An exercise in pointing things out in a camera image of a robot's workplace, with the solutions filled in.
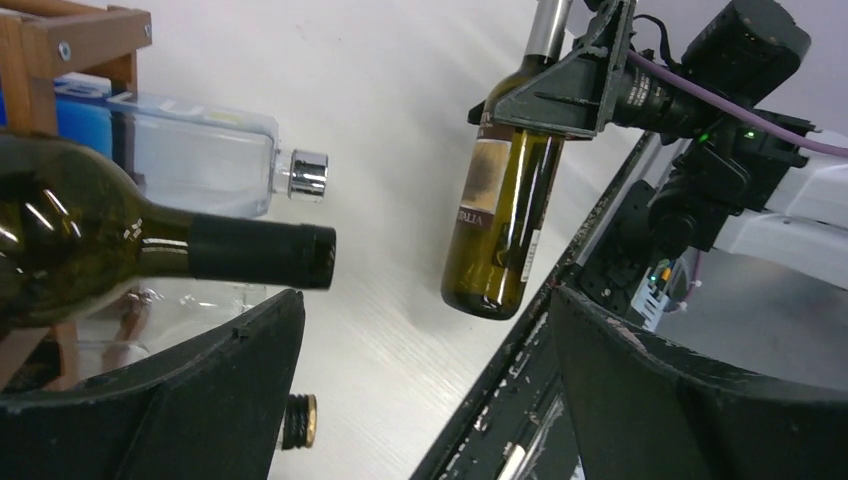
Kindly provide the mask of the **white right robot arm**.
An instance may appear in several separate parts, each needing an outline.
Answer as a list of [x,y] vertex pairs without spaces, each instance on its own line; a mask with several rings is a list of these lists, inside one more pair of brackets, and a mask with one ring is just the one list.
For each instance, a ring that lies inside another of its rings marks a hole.
[[688,141],[662,186],[619,207],[581,261],[583,290],[634,292],[650,266],[692,248],[845,287],[847,151],[806,120],[758,108],[810,47],[792,16],[774,1],[732,1],[680,61],[656,64],[631,44],[632,2],[590,8],[565,58],[468,115],[579,139],[614,124]]

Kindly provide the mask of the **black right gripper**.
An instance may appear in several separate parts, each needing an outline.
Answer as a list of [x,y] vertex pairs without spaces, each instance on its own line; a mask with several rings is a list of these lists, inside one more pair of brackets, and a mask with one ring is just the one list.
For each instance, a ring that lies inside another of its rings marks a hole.
[[633,1],[596,4],[571,51],[493,104],[506,125],[592,138],[609,123],[687,139],[671,176],[649,208],[653,219],[725,219],[762,212],[785,175],[806,165],[806,119],[762,110],[759,103],[792,77],[811,45],[776,1],[731,1],[692,40],[679,61],[661,42],[664,79],[630,62]]

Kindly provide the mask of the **green wine bottle black cap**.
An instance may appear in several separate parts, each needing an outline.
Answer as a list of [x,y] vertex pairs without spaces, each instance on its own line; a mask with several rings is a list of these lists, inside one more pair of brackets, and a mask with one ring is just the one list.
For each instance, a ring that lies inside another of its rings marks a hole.
[[55,137],[1,135],[1,325],[95,312],[145,278],[325,290],[330,227],[205,214],[146,199],[115,163]]

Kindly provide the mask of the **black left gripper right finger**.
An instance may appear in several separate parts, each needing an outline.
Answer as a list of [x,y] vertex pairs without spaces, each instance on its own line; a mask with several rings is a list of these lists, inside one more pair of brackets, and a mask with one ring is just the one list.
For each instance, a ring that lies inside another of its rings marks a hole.
[[549,308],[589,479],[843,479],[847,395],[701,355],[568,286]]

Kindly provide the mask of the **green wine bottle grey cap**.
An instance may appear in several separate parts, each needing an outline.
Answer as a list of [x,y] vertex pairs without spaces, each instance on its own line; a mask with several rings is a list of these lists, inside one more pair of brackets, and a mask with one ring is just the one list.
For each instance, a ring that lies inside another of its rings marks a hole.
[[501,124],[493,108],[559,60],[569,9],[538,2],[519,68],[482,104],[441,283],[443,301],[467,314],[507,320],[520,309],[567,139]]

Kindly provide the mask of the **brown wooden wine rack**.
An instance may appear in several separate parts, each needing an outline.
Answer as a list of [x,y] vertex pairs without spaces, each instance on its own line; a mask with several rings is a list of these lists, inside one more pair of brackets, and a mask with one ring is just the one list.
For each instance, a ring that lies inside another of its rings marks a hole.
[[[137,50],[152,44],[152,17],[145,10],[72,1],[1,1],[1,86],[7,127],[15,133],[58,135],[54,79],[69,73],[101,77],[113,92],[137,91]],[[126,312],[117,342],[137,338],[147,312],[125,295],[113,305]],[[1,392],[47,340],[59,348],[59,372],[45,389],[79,381],[77,325],[1,330]]]

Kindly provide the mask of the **blue square vodka bottle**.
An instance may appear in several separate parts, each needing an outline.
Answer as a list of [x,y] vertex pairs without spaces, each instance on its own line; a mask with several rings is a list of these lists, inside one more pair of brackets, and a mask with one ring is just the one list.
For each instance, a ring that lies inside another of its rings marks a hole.
[[54,91],[60,134],[113,160],[156,203],[259,217],[275,194],[326,193],[328,156],[284,146],[271,116],[68,77]]

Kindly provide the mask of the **tall clear glass bottle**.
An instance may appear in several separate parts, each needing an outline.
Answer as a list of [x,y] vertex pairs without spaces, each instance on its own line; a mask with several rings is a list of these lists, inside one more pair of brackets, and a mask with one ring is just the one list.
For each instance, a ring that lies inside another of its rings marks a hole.
[[229,322],[267,298],[267,288],[231,282],[152,280],[77,323],[78,375],[140,361]]

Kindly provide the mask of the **clear liquor bottle black cap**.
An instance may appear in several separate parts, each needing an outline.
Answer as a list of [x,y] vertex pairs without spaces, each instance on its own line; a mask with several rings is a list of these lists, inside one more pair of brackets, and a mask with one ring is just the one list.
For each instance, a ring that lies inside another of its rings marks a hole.
[[314,394],[290,394],[279,430],[280,450],[309,449],[317,433],[317,398]]

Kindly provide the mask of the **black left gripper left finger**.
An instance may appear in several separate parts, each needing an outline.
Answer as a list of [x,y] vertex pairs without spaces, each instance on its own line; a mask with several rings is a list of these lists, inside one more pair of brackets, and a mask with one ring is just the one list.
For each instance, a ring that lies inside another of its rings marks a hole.
[[61,392],[1,399],[5,479],[264,479],[305,325],[285,290]]

